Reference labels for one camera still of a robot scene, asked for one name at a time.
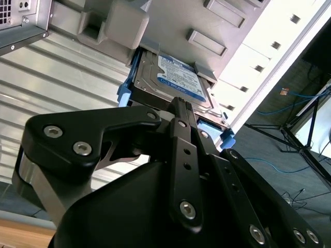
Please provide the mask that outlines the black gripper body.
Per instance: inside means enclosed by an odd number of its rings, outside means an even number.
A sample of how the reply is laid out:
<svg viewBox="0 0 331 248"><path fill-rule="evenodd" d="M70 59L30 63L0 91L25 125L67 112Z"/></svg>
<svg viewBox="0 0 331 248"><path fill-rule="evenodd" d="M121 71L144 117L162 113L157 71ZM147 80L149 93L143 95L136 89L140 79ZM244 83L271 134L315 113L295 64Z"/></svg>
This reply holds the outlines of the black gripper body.
<svg viewBox="0 0 331 248"><path fill-rule="evenodd" d="M153 162L74 203L50 247L260 247L261 223L229 163Z"/></svg>

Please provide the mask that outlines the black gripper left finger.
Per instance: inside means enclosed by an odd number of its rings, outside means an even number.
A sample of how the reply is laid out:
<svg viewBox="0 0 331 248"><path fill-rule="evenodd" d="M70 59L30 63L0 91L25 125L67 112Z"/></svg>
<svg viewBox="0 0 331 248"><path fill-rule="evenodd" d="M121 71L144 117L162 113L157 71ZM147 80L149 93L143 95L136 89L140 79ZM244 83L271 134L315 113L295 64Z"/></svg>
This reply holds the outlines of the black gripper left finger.
<svg viewBox="0 0 331 248"><path fill-rule="evenodd" d="M30 118L15 167L22 195L59 226L78 200L145 164L198 165L185 103L177 97L160 112L138 105Z"/></svg>

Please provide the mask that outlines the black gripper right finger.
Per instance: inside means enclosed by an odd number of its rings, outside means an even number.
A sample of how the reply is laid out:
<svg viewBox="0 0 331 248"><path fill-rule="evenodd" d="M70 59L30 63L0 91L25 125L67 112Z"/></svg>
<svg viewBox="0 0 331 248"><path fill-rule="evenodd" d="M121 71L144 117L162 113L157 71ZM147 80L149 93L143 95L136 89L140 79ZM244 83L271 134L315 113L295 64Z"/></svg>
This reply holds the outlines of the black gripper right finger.
<svg viewBox="0 0 331 248"><path fill-rule="evenodd" d="M317 232L235 150L218 152L199 130L191 103L186 116L211 185L222 191L230 211L224 227L226 247L324 247Z"/></svg>

